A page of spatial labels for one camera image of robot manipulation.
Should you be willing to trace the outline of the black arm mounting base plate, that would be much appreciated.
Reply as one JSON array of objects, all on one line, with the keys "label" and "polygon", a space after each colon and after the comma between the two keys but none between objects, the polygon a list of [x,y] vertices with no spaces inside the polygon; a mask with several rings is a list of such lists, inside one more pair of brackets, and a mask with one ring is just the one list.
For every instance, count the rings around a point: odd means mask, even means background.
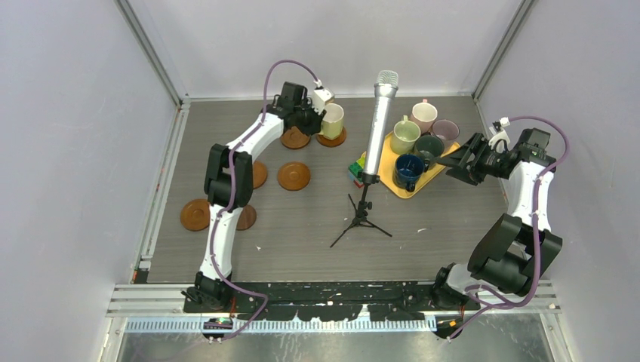
[{"label": "black arm mounting base plate", "polygon": [[428,311],[460,316],[479,306],[441,282],[240,282],[231,288],[221,281],[187,287],[186,313],[230,312],[241,320],[353,321],[363,311],[371,321],[418,321]]}]

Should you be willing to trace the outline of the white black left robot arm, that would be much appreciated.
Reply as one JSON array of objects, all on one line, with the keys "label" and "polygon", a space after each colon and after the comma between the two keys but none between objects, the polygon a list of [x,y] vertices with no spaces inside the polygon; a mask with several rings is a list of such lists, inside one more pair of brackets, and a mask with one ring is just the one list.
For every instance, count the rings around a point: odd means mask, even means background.
[{"label": "white black left robot arm", "polygon": [[253,194],[254,159],[292,127],[308,136],[321,132],[334,95],[321,82],[315,84],[310,93],[301,84],[284,83],[279,94],[263,98],[256,121],[241,136],[211,147],[204,184],[210,213],[207,248],[193,286],[182,292],[184,312],[225,311],[236,293],[261,298],[261,308],[266,307],[266,294],[243,289],[229,279],[235,230]]}]

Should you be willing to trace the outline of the dark walnut wooden coaster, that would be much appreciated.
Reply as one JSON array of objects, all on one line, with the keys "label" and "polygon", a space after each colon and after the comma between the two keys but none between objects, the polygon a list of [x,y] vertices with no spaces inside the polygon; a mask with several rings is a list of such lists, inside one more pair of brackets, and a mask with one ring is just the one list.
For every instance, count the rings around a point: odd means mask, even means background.
[{"label": "dark walnut wooden coaster", "polygon": [[248,204],[245,207],[243,207],[240,217],[238,218],[236,229],[238,231],[248,230],[254,225],[256,221],[257,221],[257,211],[252,205]]}]

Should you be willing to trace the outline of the yellow tray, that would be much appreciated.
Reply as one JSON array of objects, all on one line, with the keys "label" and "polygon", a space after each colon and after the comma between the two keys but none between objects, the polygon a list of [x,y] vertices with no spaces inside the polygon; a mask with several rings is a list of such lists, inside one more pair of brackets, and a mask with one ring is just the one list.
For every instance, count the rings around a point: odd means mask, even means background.
[{"label": "yellow tray", "polygon": [[395,169],[395,160],[399,156],[392,151],[390,146],[390,140],[392,138],[392,132],[389,132],[385,136],[383,151],[380,156],[380,165],[378,175],[380,182],[384,184],[394,195],[401,199],[409,199],[415,196],[427,183],[436,178],[440,173],[445,170],[445,166],[436,164],[433,169],[425,172],[417,181],[415,190],[408,192],[405,189],[400,188],[393,182],[393,171]]}]

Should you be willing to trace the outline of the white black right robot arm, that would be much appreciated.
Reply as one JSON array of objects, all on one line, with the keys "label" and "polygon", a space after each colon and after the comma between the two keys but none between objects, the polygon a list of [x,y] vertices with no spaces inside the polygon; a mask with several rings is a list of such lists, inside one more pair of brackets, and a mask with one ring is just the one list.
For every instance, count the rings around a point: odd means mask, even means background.
[{"label": "white black right robot arm", "polygon": [[441,268],[430,290],[440,309],[462,307],[487,291],[500,298],[495,308],[522,306],[533,287],[562,249],[551,232],[546,213],[548,189],[556,160],[547,155],[550,135],[536,128],[523,130],[515,146],[498,152],[497,143],[475,133],[458,150],[436,159],[448,176],[473,186],[486,176],[506,179],[508,210],[472,252],[468,263]]}]

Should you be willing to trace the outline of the cream yellow mug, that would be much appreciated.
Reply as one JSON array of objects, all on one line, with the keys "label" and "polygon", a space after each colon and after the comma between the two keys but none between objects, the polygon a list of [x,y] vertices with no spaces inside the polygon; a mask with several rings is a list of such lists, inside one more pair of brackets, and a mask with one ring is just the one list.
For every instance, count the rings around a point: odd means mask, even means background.
[{"label": "cream yellow mug", "polygon": [[345,112],[342,106],[330,103],[325,106],[325,115],[321,123],[320,135],[328,140],[335,140],[343,130]]}]

